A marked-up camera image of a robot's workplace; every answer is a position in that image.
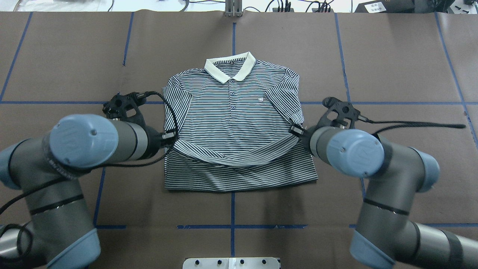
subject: shirt sleeve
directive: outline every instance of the shirt sleeve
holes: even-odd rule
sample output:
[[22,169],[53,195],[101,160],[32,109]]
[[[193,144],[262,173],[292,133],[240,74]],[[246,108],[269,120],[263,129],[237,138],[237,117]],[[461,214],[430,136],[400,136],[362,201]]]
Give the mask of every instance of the shirt sleeve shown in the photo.
[[[171,77],[168,84],[163,87],[163,96],[166,101],[171,105],[171,108],[176,115],[179,129],[183,126],[184,120],[191,103],[192,95],[187,90],[181,88],[181,85],[176,77]],[[165,121],[164,130],[169,131],[174,129],[173,113],[170,109],[164,105],[165,109]]]
[[266,90],[264,95],[274,108],[290,123],[302,124],[304,115],[299,97],[299,75],[287,69],[282,82]]

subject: shirt collar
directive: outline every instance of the shirt collar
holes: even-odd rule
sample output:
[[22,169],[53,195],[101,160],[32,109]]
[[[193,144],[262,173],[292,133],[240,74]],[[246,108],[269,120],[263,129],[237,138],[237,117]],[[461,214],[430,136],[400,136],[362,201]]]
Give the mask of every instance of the shirt collar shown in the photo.
[[229,79],[231,79],[231,77],[224,74],[214,64],[217,62],[230,63],[240,58],[246,58],[246,60],[244,61],[244,64],[242,65],[239,72],[234,77],[232,77],[232,79],[237,81],[243,81],[247,77],[247,75],[250,74],[250,72],[252,71],[252,68],[256,64],[256,58],[254,58],[254,56],[252,56],[252,53],[250,52],[228,56],[228,57],[222,57],[222,58],[207,59],[206,64],[204,65],[204,69],[217,81],[221,83],[226,83]]

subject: light blue cap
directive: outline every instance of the light blue cap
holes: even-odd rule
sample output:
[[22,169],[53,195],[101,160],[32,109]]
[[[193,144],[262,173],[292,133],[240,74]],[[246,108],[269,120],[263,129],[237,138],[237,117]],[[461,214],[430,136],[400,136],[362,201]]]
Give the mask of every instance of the light blue cap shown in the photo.
[[440,166],[438,162],[431,155],[421,152],[420,150],[411,147],[422,158],[423,166],[425,167],[425,178],[423,184],[418,192],[426,192],[438,181],[440,177]]
[[101,252],[96,229],[76,240],[53,258],[46,266],[49,269],[79,269],[95,261]]
[[13,182],[13,179],[10,177],[10,171],[8,171],[8,166],[10,162],[10,156],[20,143],[21,142],[16,143],[0,151],[0,181],[8,188],[14,190],[19,190],[20,186]]
[[118,146],[118,131],[108,119],[73,114],[61,119],[50,133],[50,148],[62,164],[91,168],[107,161]]
[[358,129],[335,134],[327,144],[327,159],[335,169],[353,177],[370,177],[383,164],[385,153],[377,138]]
[[374,269],[392,269],[395,264],[394,259],[357,231],[354,231],[350,253],[357,261]]

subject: label sticker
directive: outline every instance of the label sticker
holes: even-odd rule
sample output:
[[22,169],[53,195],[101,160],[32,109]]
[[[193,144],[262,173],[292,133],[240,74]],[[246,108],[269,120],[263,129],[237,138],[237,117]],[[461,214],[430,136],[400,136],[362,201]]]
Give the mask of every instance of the label sticker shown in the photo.
[[365,5],[365,8],[369,13],[378,13],[386,11],[385,6],[383,6],[382,2]]

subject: striped shirt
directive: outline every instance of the striped shirt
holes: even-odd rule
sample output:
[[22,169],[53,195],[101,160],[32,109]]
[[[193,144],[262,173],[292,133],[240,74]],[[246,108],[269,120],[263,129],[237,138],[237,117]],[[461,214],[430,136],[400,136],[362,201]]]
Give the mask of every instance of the striped shirt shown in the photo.
[[[250,52],[171,77],[163,94],[179,139],[165,159],[165,187],[242,191],[317,179],[312,157],[288,132],[304,121],[298,84],[297,73]],[[174,129],[168,109],[164,128]]]

